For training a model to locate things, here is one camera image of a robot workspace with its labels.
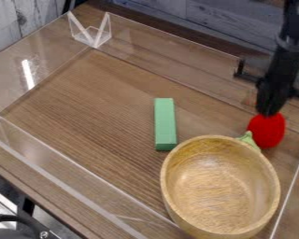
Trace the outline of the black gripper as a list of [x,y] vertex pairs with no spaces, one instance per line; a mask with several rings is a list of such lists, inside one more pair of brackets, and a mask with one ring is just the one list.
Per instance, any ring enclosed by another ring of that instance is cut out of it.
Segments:
[[239,62],[234,75],[255,82],[255,109],[261,115],[276,115],[288,100],[293,96],[299,97],[299,90],[294,87],[298,73],[299,52],[288,51],[281,46],[277,47],[272,57],[270,67],[262,77],[247,73],[245,71],[245,62]]

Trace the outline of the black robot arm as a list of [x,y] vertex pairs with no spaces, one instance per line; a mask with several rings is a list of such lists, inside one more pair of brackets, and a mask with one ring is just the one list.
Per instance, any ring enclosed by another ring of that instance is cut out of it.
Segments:
[[274,116],[293,97],[299,73],[299,0],[285,0],[284,24],[276,39],[277,48],[263,77],[254,77],[238,66],[234,75],[254,79],[257,88],[255,110],[265,117]]

